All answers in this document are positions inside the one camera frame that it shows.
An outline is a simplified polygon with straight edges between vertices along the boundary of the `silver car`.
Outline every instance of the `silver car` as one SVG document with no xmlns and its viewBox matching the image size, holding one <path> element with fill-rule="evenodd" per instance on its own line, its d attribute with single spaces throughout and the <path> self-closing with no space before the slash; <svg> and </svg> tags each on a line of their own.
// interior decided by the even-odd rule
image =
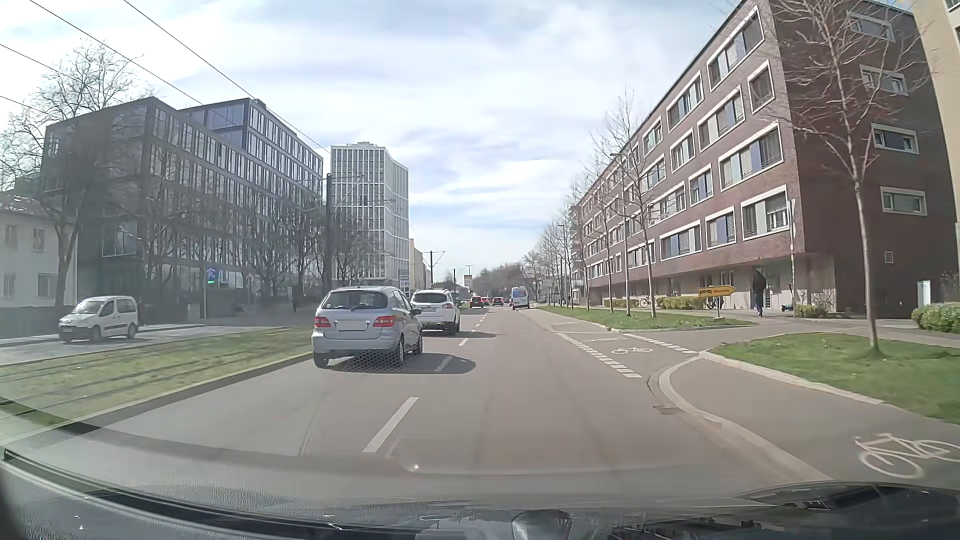
<svg viewBox="0 0 960 540">
<path fill-rule="evenodd" d="M 396 287 L 333 289 L 314 317 L 314 363 L 326 367 L 333 358 L 377 352 L 391 364 L 400 365 L 408 353 L 423 352 L 419 314 Z"/>
</svg>

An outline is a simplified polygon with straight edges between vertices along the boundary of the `tree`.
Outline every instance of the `tree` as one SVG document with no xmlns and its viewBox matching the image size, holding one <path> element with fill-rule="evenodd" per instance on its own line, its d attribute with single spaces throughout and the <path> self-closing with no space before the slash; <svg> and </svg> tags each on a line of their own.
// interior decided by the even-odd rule
<svg viewBox="0 0 960 540">
<path fill-rule="evenodd" d="M 28 107 L 11 114 L 0 134 L 0 185 L 26 183 L 54 224 L 58 241 L 54 306 L 63 306 L 66 275 L 77 237 L 93 223 L 98 201 L 109 198 L 114 135 L 135 129 L 140 118 L 84 119 L 72 126 L 84 137 L 52 138 L 46 145 L 49 173 L 41 171 L 48 125 L 150 95 L 132 63 L 100 44 L 84 41 L 45 73 L 25 100 Z"/>
<path fill-rule="evenodd" d="M 910 31 L 915 28 L 911 15 L 866 2 L 777 0 L 772 9 L 780 49 L 785 52 L 783 71 L 790 91 L 787 120 L 796 134 L 828 149 L 834 159 L 822 164 L 826 176 L 845 183 L 856 201 L 870 346 L 878 356 L 870 224 L 863 191 L 877 158 L 875 137 L 883 137 L 875 135 L 872 124 L 896 121 L 904 104 L 901 95 L 929 78 L 920 32 Z M 851 14 L 854 9 L 873 20 Z M 865 75 L 861 64 L 876 72 Z M 895 81 L 891 73 L 903 74 L 905 79 Z"/>
</svg>

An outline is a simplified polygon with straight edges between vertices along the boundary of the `white minivan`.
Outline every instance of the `white minivan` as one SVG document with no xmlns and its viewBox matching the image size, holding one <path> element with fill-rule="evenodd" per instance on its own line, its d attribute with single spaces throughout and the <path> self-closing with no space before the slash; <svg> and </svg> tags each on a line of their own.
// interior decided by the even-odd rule
<svg viewBox="0 0 960 540">
<path fill-rule="evenodd" d="M 136 300 L 130 296 L 93 296 L 77 304 L 60 319 L 60 340 L 99 341 L 101 337 L 125 335 L 133 339 L 140 324 Z"/>
<path fill-rule="evenodd" d="M 530 308 L 530 295 L 527 293 L 527 287 L 525 286 L 510 289 L 510 300 L 514 311 L 521 307 Z"/>
</svg>

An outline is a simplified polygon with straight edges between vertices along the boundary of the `curb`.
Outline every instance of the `curb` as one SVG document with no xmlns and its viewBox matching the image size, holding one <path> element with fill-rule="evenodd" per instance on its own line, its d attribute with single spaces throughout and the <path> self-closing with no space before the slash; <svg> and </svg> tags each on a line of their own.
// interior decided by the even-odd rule
<svg viewBox="0 0 960 540">
<path fill-rule="evenodd" d="M 829 481 L 831 477 L 816 467 L 778 447 L 756 433 L 727 420 L 697 408 L 681 396 L 670 383 L 675 371 L 693 361 L 701 359 L 695 356 L 679 364 L 674 364 L 660 372 L 657 386 L 667 401 L 682 410 L 684 419 L 695 429 L 702 432 L 715 444 L 739 455 L 754 467 L 763 469 L 774 483 L 804 483 Z"/>
<path fill-rule="evenodd" d="M 105 410 L 87 414 L 81 418 L 73 420 L 64 419 L 63 422 L 54 424 L 53 426 L 46 426 L 22 435 L 17 435 L 11 439 L 0 440 L 0 447 L 9 445 L 12 442 L 23 441 L 30 438 L 36 439 L 39 446 L 55 444 L 60 442 L 62 438 L 64 438 L 65 434 L 69 434 L 70 436 L 87 434 L 92 431 L 99 430 L 100 428 L 104 428 L 109 424 L 114 424 L 116 422 L 120 422 L 121 420 L 127 420 L 155 408 L 160 408 L 164 405 L 169 405 L 188 398 L 199 396 L 201 394 L 205 394 L 206 392 L 217 390 L 225 386 L 230 386 L 231 384 L 235 384 L 243 380 L 266 375 L 279 369 L 298 364 L 312 357 L 312 352 L 304 353 L 302 355 L 289 356 L 269 364 L 235 371 L 233 373 L 213 379 L 194 382 L 193 384 L 188 384 L 174 390 L 168 390 L 162 394 L 157 394 L 149 398 L 143 398 L 127 404 L 118 405 Z"/>
<path fill-rule="evenodd" d="M 710 351 L 702 351 L 700 353 L 700 358 L 715 362 L 721 365 L 729 366 L 732 368 L 740 369 L 755 375 L 760 375 L 761 377 L 766 377 L 767 379 L 776 380 L 778 382 L 784 382 L 786 384 L 793 384 L 794 386 L 800 386 L 801 388 L 809 388 L 810 390 L 819 390 L 821 392 L 826 392 L 828 394 L 833 394 L 834 396 L 840 396 L 850 400 L 858 401 L 861 403 L 869 405 L 884 405 L 886 402 L 883 400 L 878 400 L 877 398 L 871 398 L 870 396 L 864 396 L 863 394 L 857 394 L 849 390 L 842 390 L 829 384 L 823 384 L 822 382 L 813 382 L 812 380 L 806 380 L 802 377 L 797 377 L 796 375 L 790 375 L 788 373 L 783 373 L 782 371 L 777 371 L 775 369 L 770 369 L 768 367 L 758 366 L 749 362 L 744 362 L 742 360 L 735 360 L 733 358 L 727 358 L 726 356 L 720 356 L 717 353 L 711 353 Z"/>
</svg>

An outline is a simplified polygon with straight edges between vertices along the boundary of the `blue sky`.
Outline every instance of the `blue sky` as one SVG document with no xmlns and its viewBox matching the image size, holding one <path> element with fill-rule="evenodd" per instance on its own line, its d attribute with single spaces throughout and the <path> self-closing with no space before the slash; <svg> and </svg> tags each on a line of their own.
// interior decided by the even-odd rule
<svg viewBox="0 0 960 540">
<path fill-rule="evenodd" d="M 121 0 L 37 1 L 202 101 L 243 95 Z M 616 97 L 654 106 L 733 4 L 131 1 L 323 147 L 387 146 L 410 168 L 417 246 L 446 251 L 438 276 L 529 251 Z M 27 0 L 0 0 L 0 13 L 0 43 L 42 61 L 81 37 Z M 4 50 L 0 65 L 15 74 L 0 94 L 18 99 L 42 69 Z M 9 110 L 0 103 L 0 122 Z"/>
</svg>

